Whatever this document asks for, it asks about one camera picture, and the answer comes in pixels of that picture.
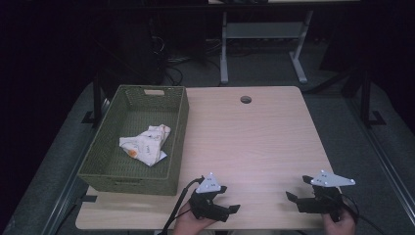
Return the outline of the person's left hand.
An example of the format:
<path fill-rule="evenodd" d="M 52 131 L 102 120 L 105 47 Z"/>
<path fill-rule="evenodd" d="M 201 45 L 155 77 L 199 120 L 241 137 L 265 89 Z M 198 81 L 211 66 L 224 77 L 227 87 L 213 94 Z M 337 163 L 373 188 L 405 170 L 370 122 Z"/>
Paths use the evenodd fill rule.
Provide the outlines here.
<path fill-rule="evenodd" d="M 209 218 L 195 218 L 190 208 L 188 203 L 181 207 L 180 216 L 175 221 L 172 235 L 199 235 L 204 229 L 215 223 L 215 220 Z"/>

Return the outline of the green woven basket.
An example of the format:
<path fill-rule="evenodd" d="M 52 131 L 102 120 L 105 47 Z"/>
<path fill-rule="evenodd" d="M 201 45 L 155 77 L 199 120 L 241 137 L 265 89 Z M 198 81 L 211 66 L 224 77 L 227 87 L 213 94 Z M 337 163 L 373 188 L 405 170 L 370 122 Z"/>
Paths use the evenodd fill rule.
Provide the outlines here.
<path fill-rule="evenodd" d="M 78 176 L 100 192 L 176 195 L 188 114 L 184 87 L 121 85 Z M 161 147 L 166 157 L 155 165 L 128 157 L 119 146 L 121 137 L 133 137 L 160 124 L 171 132 Z"/>

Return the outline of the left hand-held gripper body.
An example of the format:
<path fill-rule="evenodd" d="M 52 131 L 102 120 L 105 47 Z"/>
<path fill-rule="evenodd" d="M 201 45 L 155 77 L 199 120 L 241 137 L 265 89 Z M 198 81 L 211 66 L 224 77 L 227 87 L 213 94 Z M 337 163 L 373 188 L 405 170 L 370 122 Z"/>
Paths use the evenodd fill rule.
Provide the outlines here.
<path fill-rule="evenodd" d="M 225 222 L 229 217 L 228 208 L 216 205 L 213 201 L 215 197 L 212 192 L 220 189 L 216 177 L 211 172 L 200 183 L 200 185 L 193 191 L 189 199 L 191 212 L 197 219 L 209 218 L 215 221 Z"/>

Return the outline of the grey metal desk frame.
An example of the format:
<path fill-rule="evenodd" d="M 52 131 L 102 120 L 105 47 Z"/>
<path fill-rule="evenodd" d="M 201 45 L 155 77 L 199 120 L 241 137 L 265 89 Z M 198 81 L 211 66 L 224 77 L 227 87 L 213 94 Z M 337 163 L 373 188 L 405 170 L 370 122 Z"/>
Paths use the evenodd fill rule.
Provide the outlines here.
<path fill-rule="evenodd" d="M 227 63 L 227 41 L 229 39 L 296 39 L 297 48 L 289 53 L 297 78 L 301 84 L 307 84 L 305 72 L 300 63 L 300 53 L 308 33 L 313 16 L 308 11 L 302 22 L 287 23 L 229 23 L 227 13 L 222 14 L 221 53 L 220 53 L 220 83 L 229 82 Z"/>

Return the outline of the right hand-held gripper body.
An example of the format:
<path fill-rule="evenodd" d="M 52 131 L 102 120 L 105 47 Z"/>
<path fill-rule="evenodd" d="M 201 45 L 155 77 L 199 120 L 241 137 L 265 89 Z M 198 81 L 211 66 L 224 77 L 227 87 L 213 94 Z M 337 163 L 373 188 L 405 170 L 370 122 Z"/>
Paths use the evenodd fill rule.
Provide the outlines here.
<path fill-rule="evenodd" d="M 341 186 L 352 186 L 355 181 L 351 178 L 336 175 L 332 172 L 321 170 L 312 177 L 313 198 L 298 199 L 299 212 L 328 213 L 333 221 L 340 220 L 340 212 L 346 210 L 353 220 L 356 220 L 356 212 L 353 211 L 343 199 Z"/>

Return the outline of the white orange snack packet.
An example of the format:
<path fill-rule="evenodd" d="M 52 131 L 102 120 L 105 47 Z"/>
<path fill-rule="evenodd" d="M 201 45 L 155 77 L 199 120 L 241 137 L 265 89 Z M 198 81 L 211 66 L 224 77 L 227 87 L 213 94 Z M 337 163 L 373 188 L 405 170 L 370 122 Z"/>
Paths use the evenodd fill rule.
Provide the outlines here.
<path fill-rule="evenodd" d="M 167 157 L 161 149 L 171 128 L 161 124 L 150 125 L 148 129 L 134 137 L 120 137 L 118 146 L 132 159 L 147 166 L 153 166 Z"/>

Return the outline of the black metal stand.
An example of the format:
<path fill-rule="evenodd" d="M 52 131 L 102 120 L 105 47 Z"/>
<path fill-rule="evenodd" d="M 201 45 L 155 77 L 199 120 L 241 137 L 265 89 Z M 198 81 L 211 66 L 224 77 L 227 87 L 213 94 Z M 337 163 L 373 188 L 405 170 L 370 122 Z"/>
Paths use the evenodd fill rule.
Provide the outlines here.
<path fill-rule="evenodd" d="M 371 79 L 366 71 L 361 80 L 361 97 L 360 97 L 360 119 L 367 128 L 373 125 L 386 125 L 385 120 L 378 111 L 370 110 L 371 101 Z"/>
<path fill-rule="evenodd" d="M 90 123 L 94 127 L 98 126 L 103 118 L 104 98 L 105 94 L 103 91 L 102 81 L 100 75 L 96 74 L 93 82 L 93 110 L 89 111 L 83 117 L 82 123 Z"/>

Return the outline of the person's right hand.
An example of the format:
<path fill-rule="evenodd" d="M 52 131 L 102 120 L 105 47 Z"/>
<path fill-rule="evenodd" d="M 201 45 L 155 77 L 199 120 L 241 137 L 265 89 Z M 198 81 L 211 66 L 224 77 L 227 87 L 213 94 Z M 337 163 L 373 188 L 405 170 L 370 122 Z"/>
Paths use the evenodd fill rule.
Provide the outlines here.
<path fill-rule="evenodd" d="M 340 220 L 334 222 L 327 214 L 322 214 L 323 227 L 326 235 L 355 235 L 356 225 L 348 211 L 340 212 Z"/>

